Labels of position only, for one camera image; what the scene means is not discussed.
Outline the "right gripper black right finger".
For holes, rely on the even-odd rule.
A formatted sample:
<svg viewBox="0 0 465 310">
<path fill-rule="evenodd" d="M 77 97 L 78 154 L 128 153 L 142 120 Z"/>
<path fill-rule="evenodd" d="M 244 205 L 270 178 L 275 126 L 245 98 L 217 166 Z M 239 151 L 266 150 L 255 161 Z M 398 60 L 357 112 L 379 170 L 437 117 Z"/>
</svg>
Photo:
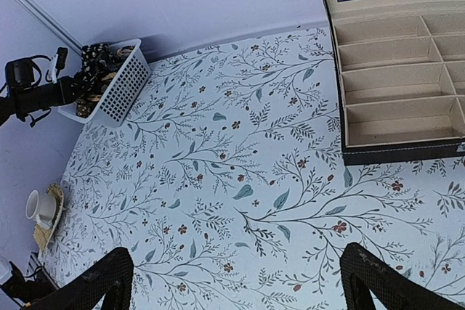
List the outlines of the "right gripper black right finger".
<svg viewBox="0 0 465 310">
<path fill-rule="evenodd" d="M 462 309 L 397 273 L 356 242 L 340 258 L 341 283 L 348 309 L 375 309 L 377 298 L 386 309 Z"/>
</svg>

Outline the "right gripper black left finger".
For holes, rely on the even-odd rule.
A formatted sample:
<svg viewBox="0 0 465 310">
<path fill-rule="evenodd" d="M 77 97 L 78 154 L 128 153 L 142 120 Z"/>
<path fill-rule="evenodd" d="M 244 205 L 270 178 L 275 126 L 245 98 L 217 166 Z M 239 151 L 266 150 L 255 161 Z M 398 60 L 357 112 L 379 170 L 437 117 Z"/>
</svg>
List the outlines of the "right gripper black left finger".
<svg viewBox="0 0 465 310">
<path fill-rule="evenodd" d="M 128 309 L 131 305 L 133 260 L 117 247 L 66 286 L 24 306 L 24 309 Z"/>
</svg>

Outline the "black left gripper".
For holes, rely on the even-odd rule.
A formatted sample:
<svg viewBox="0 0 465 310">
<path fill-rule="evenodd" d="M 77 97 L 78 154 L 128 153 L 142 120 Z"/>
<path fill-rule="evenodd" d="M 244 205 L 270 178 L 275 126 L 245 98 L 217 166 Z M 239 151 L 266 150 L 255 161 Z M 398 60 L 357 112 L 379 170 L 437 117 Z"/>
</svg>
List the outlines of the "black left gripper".
<svg viewBox="0 0 465 310">
<path fill-rule="evenodd" d="M 39 109 L 69 105 L 78 98 L 78 84 L 73 78 L 59 78 L 56 83 L 47 83 L 36 88 Z"/>
</svg>

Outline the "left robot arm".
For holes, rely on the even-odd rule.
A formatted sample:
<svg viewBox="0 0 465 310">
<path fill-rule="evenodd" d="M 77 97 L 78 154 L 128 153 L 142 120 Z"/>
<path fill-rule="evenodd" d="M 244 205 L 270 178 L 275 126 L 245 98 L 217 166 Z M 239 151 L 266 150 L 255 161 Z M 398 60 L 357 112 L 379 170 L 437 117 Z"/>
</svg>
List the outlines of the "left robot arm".
<svg viewBox="0 0 465 310">
<path fill-rule="evenodd" d="M 6 82 L 1 90 L 6 91 L 7 95 L 1 98 L 1 123 L 14 115 L 22 122 L 30 118 L 30 126 L 33 127 L 47 117 L 53 107 L 68 105 L 77 100 L 81 89 L 70 76 L 41 83 L 42 72 L 36 64 L 37 59 L 51 61 L 47 56 L 36 55 L 6 64 Z"/>
</svg>

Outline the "black floral tie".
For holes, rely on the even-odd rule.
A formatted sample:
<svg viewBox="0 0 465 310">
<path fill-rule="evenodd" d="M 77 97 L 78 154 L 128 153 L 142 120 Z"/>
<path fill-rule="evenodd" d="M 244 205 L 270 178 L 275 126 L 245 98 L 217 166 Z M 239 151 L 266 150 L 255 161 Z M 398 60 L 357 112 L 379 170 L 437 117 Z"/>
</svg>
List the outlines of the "black floral tie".
<svg viewBox="0 0 465 310">
<path fill-rule="evenodd" d="M 78 77 L 86 83 L 86 89 L 76 100 L 76 115 L 87 118 L 101 100 L 124 59 L 112 53 L 109 45 L 104 43 L 83 46 L 81 58 Z"/>
</svg>

